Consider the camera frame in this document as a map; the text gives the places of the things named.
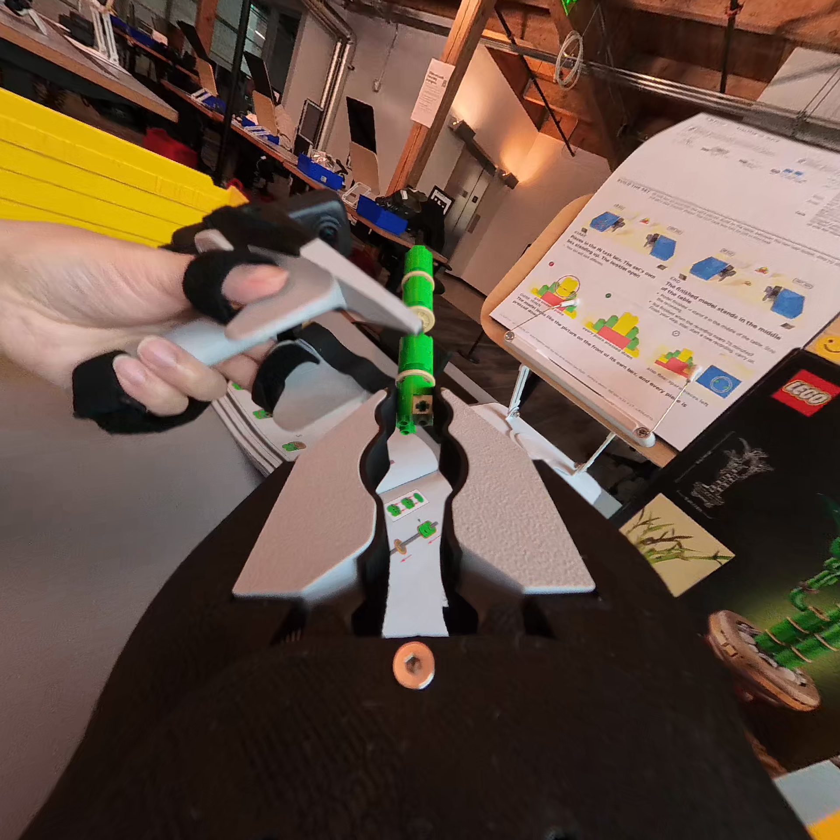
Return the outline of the printed instruction sheet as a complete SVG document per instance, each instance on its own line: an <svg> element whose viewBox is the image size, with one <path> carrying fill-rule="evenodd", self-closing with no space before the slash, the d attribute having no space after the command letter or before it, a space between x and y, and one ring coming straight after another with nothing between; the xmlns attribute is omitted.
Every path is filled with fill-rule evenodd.
<svg viewBox="0 0 840 840"><path fill-rule="evenodd" d="M838 315L838 188L837 151L698 115L627 158L492 317L680 451Z"/></svg>

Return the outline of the green bamboo stalk brick model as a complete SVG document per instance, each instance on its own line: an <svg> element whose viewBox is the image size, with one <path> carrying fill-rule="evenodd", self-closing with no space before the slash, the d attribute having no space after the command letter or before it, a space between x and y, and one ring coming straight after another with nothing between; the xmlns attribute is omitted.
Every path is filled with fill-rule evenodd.
<svg viewBox="0 0 840 840"><path fill-rule="evenodd" d="M396 386L395 427L403 435L434 421L434 258L424 245L410 248L404 260L402 302L420 319L417 335L401 338Z"/></svg>

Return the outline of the blue plastic bin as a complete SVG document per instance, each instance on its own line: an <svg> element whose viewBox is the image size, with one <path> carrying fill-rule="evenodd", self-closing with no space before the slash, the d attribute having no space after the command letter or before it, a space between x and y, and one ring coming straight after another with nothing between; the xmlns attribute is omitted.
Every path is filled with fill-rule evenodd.
<svg viewBox="0 0 840 840"><path fill-rule="evenodd" d="M341 174L333 172L324 165L315 162L306 154L301 153L298 155L297 168L300 173L320 187L332 189L336 192L344 188Z"/></svg>
<svg viewBox="0 0 840 840"><path fill-rule="evenodd" d="M380 206L368 196L359 196L355 212L365 222L386 231L389 234L401 236L407 228L407 220L388 209Z"/></svg>

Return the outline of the person's left hand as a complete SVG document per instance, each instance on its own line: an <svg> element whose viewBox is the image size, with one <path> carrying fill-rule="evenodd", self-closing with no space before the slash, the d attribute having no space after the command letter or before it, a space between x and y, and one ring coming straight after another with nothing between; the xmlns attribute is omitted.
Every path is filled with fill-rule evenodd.
<svg viewBox="0 0 840 840"><path fill-rule="evenodd" d="M83 228L4 219L2 355L68 388L81 362L130 350L113 360L115 375L159 417L183 413L190 399L215 401L228 382L250 389L273 341L208 367L164 339L196 317L182 290L190 261Z"/></svg>

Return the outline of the white instruction booklet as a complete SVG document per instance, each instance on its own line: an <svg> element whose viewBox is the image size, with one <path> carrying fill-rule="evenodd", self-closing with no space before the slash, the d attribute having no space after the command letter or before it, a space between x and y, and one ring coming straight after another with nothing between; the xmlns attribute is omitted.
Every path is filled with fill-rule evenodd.
<svg viewBox="0 0 840 840"><path fill-rule="evenodd" d="M423 440L408 444L407 439L408 436L401 435L395 427L388 440L391 467L377 491L384 528L382 535L374 538L374 544L359 559L359 586L315 603L285 597L240 599L233 596L232 588L234 599L286 602L299 613L330 607L360 636L412 636L422 635L425 630L430 630L432 635L445 635L444 587L440 573L433 571L433 567L438 561L445 501L450 487L438 469L439 453ZM294 464L288 465L287 473ZM253 546L248 550L245 562Z"/></svg>

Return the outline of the long wooden workbench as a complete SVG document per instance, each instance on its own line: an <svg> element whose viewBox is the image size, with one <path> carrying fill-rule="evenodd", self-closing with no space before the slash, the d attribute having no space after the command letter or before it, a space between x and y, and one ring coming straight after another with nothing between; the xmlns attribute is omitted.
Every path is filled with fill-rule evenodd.
<svg viewBox="0 0 840 840"><path fill-rule="evenodd" d="M66 78L58 81L84 80L95 90L95 98L106 91L110 96L131 102L144 111L152 112L170 122L178 120L176 110L136 80L125 69L106 67L94 59L65 36L59 34L51 23L46 24L47 35L38 27L26 23L23 18L2 7L1 40L3 58L13 59L16 64L26 56L35 61L35 72L39 76L53 77L58 71Z"/></svg>

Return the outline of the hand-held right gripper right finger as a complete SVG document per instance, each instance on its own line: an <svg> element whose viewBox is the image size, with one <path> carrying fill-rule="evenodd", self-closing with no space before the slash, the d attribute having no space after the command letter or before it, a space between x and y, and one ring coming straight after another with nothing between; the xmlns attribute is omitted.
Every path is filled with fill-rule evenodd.
<svg viewBox="0 0 840 840"><path fill-rule="evenodd" d="M523 595L595 583L527 450L447 388L438 391L440 461L462 571Z"/></svg>

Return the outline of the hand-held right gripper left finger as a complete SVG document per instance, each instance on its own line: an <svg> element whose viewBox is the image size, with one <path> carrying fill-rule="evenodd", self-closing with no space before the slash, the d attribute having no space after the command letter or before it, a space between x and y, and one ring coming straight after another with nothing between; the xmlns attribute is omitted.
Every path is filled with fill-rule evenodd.
<svg viewBox="0 0 840 840"><path fill-rule="evenodd" d="M296 460L233 596L315 603L361 584L359 559L383 533L394 430L394 393L378 391Z"/></svg>

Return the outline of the white paper notice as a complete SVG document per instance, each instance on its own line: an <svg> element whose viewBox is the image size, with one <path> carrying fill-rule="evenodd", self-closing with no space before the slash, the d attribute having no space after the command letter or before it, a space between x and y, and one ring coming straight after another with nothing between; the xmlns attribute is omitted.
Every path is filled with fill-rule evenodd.
<svg viewBox="0 0 840 840"><path fill-rule="evenodd" d="M455 66L440 59L431 59L423 84L417 94L411 120L429 129L432 127Z"/></svg>

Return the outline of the wooden post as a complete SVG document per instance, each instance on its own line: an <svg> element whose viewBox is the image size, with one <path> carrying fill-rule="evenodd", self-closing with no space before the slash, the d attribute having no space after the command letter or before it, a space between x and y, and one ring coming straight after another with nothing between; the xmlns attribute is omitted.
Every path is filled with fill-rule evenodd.
<svg viewBox="0 0 840 840"><path fill-rule="evenodd" d="M451 73L444 87L437 85L439 93L435 93L432 98L435 107L426 108L427 116L421 121L412 116L413 127L396 165L388 193L418 185L495 5L495 1L463 1L458 6L444 50L437 61L451 69Z"/></svg>

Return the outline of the black toy brick box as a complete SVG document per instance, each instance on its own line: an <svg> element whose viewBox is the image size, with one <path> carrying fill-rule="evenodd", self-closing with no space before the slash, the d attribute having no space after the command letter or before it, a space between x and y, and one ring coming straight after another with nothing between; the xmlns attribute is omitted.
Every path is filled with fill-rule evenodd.
<svg viewBox="0 0 840 840"><path fill-rule="evenodd" d="M612 517L788 771L838 763L838 394L790 352Z"/></svg>

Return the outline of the white metal sheet stand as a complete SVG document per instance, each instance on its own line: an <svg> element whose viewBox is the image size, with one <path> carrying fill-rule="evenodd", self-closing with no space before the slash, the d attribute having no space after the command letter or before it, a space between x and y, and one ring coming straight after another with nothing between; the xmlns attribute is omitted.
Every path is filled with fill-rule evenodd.
<svg viewBox="0 0 840 840"><path fill-rule="evenodd" d="M474 371L482 391L474 410L498 432L548 465L604 517L646 489L658 467L535 373L520 383L519 363L492 360Z"/></svg>

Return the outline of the yellow plastic bin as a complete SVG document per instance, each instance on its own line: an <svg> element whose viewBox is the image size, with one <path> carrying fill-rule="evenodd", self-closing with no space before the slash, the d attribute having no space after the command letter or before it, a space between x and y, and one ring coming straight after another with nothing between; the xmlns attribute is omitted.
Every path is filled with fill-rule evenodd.
<svg viewBox="0 0 840 840"><path fill-rule="evenodd" d="M1 218L157 247L247 198L234 186L1 90Z"/></svg>

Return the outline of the wall lamp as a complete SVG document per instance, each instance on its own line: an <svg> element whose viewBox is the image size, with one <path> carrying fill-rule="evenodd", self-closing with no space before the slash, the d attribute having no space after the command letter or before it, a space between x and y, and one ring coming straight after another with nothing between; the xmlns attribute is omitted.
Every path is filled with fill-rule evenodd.
<svg viewBox="0 0 840 840"><path fill-rule="evenodd" d="M518 185L518 178L494 162L488 153L476 141L476 132L465 120L456 119L449 126L452 134L464 144L468 153L480 164L481 168L494 175L503 185L513 190Z"/></svg>

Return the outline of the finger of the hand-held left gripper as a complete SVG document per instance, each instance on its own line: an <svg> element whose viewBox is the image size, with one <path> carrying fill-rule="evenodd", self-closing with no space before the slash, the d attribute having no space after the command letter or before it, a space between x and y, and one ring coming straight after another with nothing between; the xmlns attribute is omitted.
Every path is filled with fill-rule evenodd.
<svg viewBox="0 0 840 840"><path fill-rule="evenodd" d="M300 363L286 378L272 421L288 432L307 432L327 421L339 422L372 396L353 377L329 362Z"/></svg>
<svg viewBox="0 0 840 840"><path fill-rule="evenodd" d="M401 335L424 332L424 322L415 310L319 238L302 246L300 256L331 277L327 290L301 311L304 320L341 309Z"/></svg>

